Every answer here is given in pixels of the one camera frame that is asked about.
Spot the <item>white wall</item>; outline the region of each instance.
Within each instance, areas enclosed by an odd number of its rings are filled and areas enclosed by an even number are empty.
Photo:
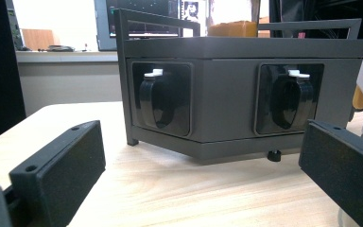
[[[94,0],[13,0],[20,28],[52,29],[60,44],[97,50]]]
[[[19,62],[26,115],[62,103],[121,101],[116,62]]]

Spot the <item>mounting hole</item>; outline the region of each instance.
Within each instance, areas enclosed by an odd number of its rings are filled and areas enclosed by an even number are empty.
[[[29,166],[29,167],[26,168],[26,172],[32,172],[35,169],[37,169],[37,166]]]

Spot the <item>black foot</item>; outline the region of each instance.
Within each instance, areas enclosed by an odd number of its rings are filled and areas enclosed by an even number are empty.
[[[280,162],[281,157],[282,157],[282,152],[279,151],[278,149],[271,150],[270,152],[268,152],[268,160],[270,160],[271,162],[275,163]]]
[[[131,138],[131,139],[128,138],[128,145],[136,146],[136,145],[138,145],[138,140],[133,139],[133,138]]]

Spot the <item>black metal enclosure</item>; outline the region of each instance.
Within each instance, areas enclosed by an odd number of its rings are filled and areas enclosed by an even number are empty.
[[[350,27],[347,39],[267,39],[200,37],[198,24],[124,9],[114,16],[129,145],[211,159],[299,148],[307,119],[342,128],[350,119],[360,20],[259,27]],[[194,37],[130,40],[128,22]]]

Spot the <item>light wood surface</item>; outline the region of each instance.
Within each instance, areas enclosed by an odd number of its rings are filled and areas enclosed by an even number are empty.
[[[47,106],[0,136],[0,185],[67,129],[101,121],[107,166],[70,226],[338,226],[338,206],[298,166],[264,154],[197,162],[126,144],[121,102]],[[360,134],[363,113],[348,129]]]

